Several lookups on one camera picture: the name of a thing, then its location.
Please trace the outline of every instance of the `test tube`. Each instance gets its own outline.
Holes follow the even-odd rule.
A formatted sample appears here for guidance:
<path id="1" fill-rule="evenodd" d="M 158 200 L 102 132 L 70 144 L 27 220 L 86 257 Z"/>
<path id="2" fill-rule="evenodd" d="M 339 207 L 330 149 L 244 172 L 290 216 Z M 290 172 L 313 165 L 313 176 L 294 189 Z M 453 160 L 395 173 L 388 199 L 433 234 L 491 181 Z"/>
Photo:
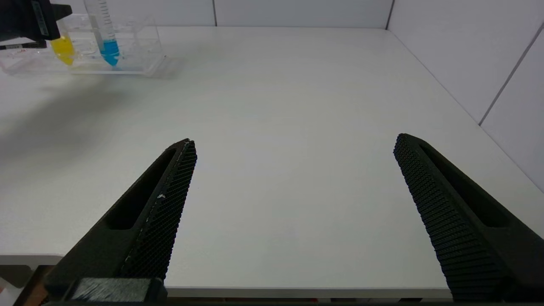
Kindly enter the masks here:
<path id="1" fill-rule="evenodd" d="M 111 66 L 117 65 L 119 61 L 119 46 L 115 39 L 112 19 L 109 16 L 106 0 L 83 0 L 92 31 L 94 32 L 98 49 L 105 61 Z"/>
<path id="2" fill-rule="evenodd" d="M 51 47 L 55 52 L 58 59 L 64 62 L 66 65 L 71 66 L 73 60 L 76 57 L 76 51 L 73 48 L 72 40 L 68 34 L 68 30 L 64 25 L 64 21 L 58 20 L 57 25 L 59 27 L 60 38 L 51 41 Z"/>

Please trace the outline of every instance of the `label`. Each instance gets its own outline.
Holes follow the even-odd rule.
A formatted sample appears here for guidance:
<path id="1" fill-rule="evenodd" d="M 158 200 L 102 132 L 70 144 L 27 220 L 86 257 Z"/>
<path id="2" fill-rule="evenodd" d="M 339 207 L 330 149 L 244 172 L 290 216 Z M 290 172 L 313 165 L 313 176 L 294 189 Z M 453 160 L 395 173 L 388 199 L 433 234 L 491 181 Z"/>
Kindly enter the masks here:
<path id="1" fill-rule="evenodd" d="M 44 14 L 41 11 L 41 6 L 38 1 L 31 1 L 32 8 L 34 9 L 34 15 L 36 15 L 36 21 L 40 27 L 41 35 L 49 36 L 49 31 L 47 30 L 47 25 L 45 24 Z"/>

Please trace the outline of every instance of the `clear plastic container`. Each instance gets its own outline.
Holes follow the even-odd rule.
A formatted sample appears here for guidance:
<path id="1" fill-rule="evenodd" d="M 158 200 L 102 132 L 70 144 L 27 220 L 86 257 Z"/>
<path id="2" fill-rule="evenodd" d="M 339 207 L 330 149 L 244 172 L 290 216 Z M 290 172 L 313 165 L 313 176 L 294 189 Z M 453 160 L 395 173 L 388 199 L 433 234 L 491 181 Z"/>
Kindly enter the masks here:
<path id="1" fill-rule="evenodd" d="M 72 65 L 57 58 L 47 42 L 46 49 L 0 51 L 0 66 L 8 74 L 132 74 L 152 75 L 164 59 L 157 26 L 148 16 L 112 16 L 119 45 L 119 61 L 108 64 L 100 54 L 89 17 L 74 14 L 63 18 L 75 49 Z"/>

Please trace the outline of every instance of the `tube with yellow liquid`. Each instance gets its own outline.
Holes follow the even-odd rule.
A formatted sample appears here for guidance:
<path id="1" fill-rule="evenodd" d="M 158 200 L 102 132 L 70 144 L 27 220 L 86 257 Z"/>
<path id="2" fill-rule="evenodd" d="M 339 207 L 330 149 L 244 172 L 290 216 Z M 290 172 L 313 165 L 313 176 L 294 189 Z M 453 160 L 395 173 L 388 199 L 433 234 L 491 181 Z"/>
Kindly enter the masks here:
<path id="1" fill-rule="evenodd" d="M 51 47 L 53 48 L 53 51 L 58 59 L 60 59 L 66 65 L 71 66 L 76 57 L 76 51 L 73 48 L 72 40 L 70 39 L 68 30 L 64 25 L 64 21 L 57 21 L 57 25 L 59 27 L 60 38 L 52 40 Z"/>

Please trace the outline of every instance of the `wall seam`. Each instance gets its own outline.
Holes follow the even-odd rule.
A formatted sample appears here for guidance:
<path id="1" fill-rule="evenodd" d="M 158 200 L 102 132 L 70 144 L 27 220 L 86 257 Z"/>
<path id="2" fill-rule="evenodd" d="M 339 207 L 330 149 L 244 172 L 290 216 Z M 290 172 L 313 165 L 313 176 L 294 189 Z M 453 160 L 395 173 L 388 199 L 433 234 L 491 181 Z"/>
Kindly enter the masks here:
<path id="1" fill-rule="evenodd" d="M 385 29 L 386 30 L 389 30 L 389 22 L 391 20 L 391 14 L 393 14 L 393 6 L 394 5 L 395 5 L 395 0 L 391 1 L 391 9 L 389 10 L 389 17 L 387 18 L 387 23 L 385 24 Z"/>
<path id="2" fill-rule="evenodd" d="M 495 103 L 496 103 L 497 100 L 499 99 L 500 95 L 503 93 L 504 88 L 505 88 L 506 85 L 508 85 L 508 83 L 510 82 L 510 79 L 512 78 L 512 76 L 513 76 L 514 73 L 516 72 L 517 68 L 520 66 L 521 62 L 523 61 L 523 59 L 525 58 L 525 56 L 526 56 L 527 53 L 529 52 L 529 49 L 531 49 L 531 47 L 532 47 L 533 44 L 535 43 L 536 39 L 539 37 L 540 32 L 542 32 L 542 29 L 543 29 L 543 28 L 544 28 L 544 23 L 540 25 L 540 28 L 536 31 L 536 34 L 534 35 L 533 39 L 531 39 L 531 42 L 529 43 L 529 45 L 527 46 L 527 48 L 525 48 L 525 50 L 524 50 L 523 53 L 521 54 L 520 58 L 518 59 L 516 65 L 514 66 L 514 68 L 512 69 L 512 71 L 510 72 L 510 74 L 508 75 L 508 77 L 506 78 L 506 81 L 504 81 L 504 84 L 500 87 L 499 91 L 497 92 L 497 95 L 495 96 L 495 98 L 493 99 L 493 101 L 491 101 L 491 104 L 490 104 L 489 107 L 487 108 L 487 111 L 485 112 L 484 116 L 481 118 L 480 123 L 478 123 L 479 126 L 481 126 L 482 123 L 484 123 L 485 118 L 487 118 L 487 115 L 489 115 L 489 112 L 491 111 L 491 109 L 493 108 L 493 106 L 495 106 Z"/>
<path id="3" fill-rule="evenodd" d="M 215 26 L 217 26 L 217 11 L 215 10 L 215 0 L 212 0 L 212 7 L 213 7 L 213 21 L 215 22 Z"/>

